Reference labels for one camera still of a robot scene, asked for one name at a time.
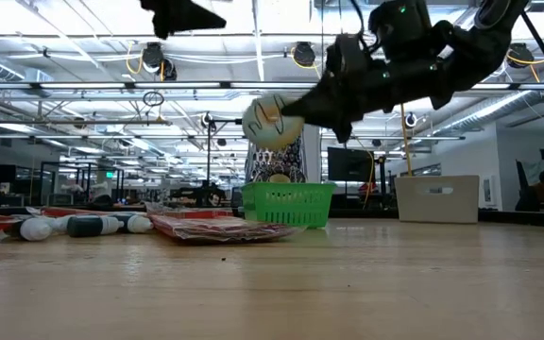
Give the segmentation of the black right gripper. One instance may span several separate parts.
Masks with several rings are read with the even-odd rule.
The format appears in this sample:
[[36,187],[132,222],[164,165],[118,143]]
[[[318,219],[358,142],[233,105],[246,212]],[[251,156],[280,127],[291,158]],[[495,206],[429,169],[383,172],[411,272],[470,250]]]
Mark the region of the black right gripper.
[[435,109],[447,104],[443,60],[435,55],[386,62],[373,59],[354,35],[341,34],[327,48],[323,78],[281,115],[301,117],[314,126],[331,126],[336,139],[349,138],[351,124],[372,111],[428,97]]

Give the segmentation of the light grey plastic bin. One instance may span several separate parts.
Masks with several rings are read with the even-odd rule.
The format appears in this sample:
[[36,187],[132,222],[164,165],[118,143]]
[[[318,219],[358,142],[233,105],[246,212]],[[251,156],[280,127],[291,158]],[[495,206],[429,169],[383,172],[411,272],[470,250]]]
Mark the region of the light grey plastic bin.
[[476,224],[480,178],[419,176],[395,179],[401,222]]

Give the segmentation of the small blue white bottle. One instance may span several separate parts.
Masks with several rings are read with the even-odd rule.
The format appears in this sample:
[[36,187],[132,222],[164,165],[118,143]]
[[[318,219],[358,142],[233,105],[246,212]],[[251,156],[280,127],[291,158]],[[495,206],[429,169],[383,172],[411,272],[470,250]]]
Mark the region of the small blue white bottle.
[[147,233],[153,230],[153,224],[149,218],[135,213],[114,214],[121,226],[117,230],[121,233]]
[[66,234],[68,230],[68,223],[71,218],[71,215],[65,215],[62,217],[53,218],[49,222],[49,226],[56,233]]
[[21,241],[40,242],[47,239],[53,229],[44,218],[28,218],[12,224],[6,234]]
[[67,222],[70,237],[84,238],[107,235],[117,232],[124,223],[109,215],[76,215]]

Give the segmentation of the green plastic basket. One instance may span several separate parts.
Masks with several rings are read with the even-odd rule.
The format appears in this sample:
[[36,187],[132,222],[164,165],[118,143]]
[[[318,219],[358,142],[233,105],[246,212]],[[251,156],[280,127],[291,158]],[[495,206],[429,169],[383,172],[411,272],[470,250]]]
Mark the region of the green plastic basket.
[[288,226],[324,228],[333,183],[250,182],[242,187],[245,218]]

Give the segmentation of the black pole stand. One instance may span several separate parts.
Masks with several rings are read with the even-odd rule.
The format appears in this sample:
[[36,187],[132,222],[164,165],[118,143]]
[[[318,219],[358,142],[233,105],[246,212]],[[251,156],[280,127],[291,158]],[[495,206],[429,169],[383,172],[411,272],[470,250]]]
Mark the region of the black pole stand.
[[212,139],[213,139],[213,125],[220,123],[223,127],[227,124],[234,124],[240,126],[242,124],[241,118],[235,119],[215,119],[212,118],[210,113],[207,111],[201,118],[201,125],[207,130],[207,165],[206,165],[206,179],[204,184],[206,186],[211,185],[211,160],[212,160]]

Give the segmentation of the distant black robot station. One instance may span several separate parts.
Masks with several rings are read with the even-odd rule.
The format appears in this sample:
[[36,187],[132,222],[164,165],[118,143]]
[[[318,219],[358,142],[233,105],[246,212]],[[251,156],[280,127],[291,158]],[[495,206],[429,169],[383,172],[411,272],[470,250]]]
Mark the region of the distant black robot station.
[[219,207],[226,200],[226,194],[216,186],[182,187],[171,194],[172,198],[187,198],[198,208]]

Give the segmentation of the teal handled metal box grater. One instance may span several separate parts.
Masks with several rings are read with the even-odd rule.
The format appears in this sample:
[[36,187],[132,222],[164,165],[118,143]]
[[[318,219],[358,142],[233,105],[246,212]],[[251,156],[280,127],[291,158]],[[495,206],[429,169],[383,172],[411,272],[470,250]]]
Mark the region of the teal handled metal box grater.
[[246,182],[269,182],[269,177],[274,174],[287,175],[292,183],[306,182],[302,138],[297,137],[292,143],[278,150],[260,148],[250,143],[245,174]]

